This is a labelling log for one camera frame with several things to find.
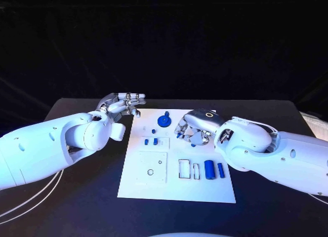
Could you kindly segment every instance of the black fabric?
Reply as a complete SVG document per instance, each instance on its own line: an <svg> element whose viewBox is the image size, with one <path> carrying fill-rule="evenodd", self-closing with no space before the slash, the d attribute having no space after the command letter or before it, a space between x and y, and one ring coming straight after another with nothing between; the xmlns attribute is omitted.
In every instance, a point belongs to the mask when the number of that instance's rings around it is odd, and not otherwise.
<svg viewBox="0 0 328 237"><path fill-rule="evenodd" d="M99 101L58 100L47 120L94 110ZM289 101L148 100L139 107L215 109L224 119L240 116L270 124L277 130L314 135ZM143 237L174 232L234 237L328 236L328 206L254 172L233 168L237 204L117 198L132 120L133 116L120 120L127 127L123 141L110 140L100 152L65 169L47 201L23 217L0 225L0 236ZM0 213L28 199L48 181L49 178L0 191Z"/></svg>
<svg viewBox="0 0 328 237"><path fill-rule="evenodd" d="M41 122L62 97L298 102L327 71L315 1L0 2L0 136ZM327 88L308 104L324 115Z"/></svg>

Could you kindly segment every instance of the small component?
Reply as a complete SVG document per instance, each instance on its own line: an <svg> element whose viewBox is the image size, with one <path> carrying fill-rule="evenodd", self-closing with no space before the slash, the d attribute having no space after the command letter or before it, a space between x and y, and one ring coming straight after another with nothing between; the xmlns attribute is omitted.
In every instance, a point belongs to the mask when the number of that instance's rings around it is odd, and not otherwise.
<svg viewBox="0 0 328 237"><path fill-rule="evenodd" d="M159 126L161 127L169 127L171 125L171 118L169 118L169 112L165 112L165 115L159 117L158 120Z"/></svg>
<svg viewBox="0 0 328 237"><path fill-rule="evenodd" d="M200 180L200 166L198 164L192 164L194 169L194 179Z"/></svg>
<svg viewBox="0 0 328 237"><path fill-rule="evenodd" d="M215 169L214 169L214 161L207 160L205 161L205 178L213 180L215 179Z"/></svg>
<svg viewBox="0 0 328 237"><path fill-rule="evenodd" d="M191 178L191 161L188 159L179 159L178 165L179 165L178 177L181 179L189 179Z"/></svg>
<svg viewBox="0 0 328 237"><path fill-rule="evenodd" d="M220 178L224 178L223 163L218 163Z"/></svg>

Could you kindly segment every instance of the table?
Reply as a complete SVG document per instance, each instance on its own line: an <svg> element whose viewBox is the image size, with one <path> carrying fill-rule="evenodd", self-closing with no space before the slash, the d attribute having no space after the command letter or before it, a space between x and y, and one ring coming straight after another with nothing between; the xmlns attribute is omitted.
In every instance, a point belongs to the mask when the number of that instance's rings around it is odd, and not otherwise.
<svg viewBox="0 0 328 237"><path fill-rule="evenodd" d="M97 103L99 99L60 99L47 120L88 112ZM238 116L280 131L314 135L289 101L148 100L139 108L215 109L225 119ZM127 116L119 121L127 128L123 141L110 139L100 152L65 169L45 202L0 225L0 236L143 237L175 232L234 237L328 236L328 205L251 171L230 168L237 204L117 198L132 119ZM0 191L0 213L21 204L48 181Z"/></svg>

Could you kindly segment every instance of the blue battery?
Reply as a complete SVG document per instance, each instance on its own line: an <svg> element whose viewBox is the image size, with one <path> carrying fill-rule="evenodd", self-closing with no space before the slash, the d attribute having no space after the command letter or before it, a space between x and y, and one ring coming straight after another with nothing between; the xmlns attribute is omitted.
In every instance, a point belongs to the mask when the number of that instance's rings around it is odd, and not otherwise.
<svg viewBox="0 0 328 237"><path fill-rule="evenodd" d="M223 164L218 163L218 172L220 172L220 177L224 178L224 171L223 171Z"/></svg>
<svg viewBox="0 0 328 237"><path fill-rule="evenodd" d="M207 160L205 161L205 178L213 180L215 179L215 169L214 169L214 161Z"/></svg>

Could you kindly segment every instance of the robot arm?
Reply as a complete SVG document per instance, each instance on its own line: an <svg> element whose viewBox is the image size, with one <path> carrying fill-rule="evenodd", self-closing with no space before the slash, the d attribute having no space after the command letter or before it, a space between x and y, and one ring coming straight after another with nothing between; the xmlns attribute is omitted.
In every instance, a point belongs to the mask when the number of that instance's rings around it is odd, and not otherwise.
<svg viewBox="0 0 328 237"><path fill-rule="evenodd" d="M185 134L187 127L192 135ZM328 196L327 141L279 132L269 125L238 117L224 121L207 110L194 110L184 116L175 133L195 145L205 145L213 138L215 151L238 171L253 170L273 182Z"/></svg>
<svg viewBox="0 0 328 237"><path fill-rule="evenodd" d="M23 127L0 138L0 190L35 182L103 149L109 138L122 141L123 115L140 117L135 105L145 94L110 94L97 110Z"/></svg>

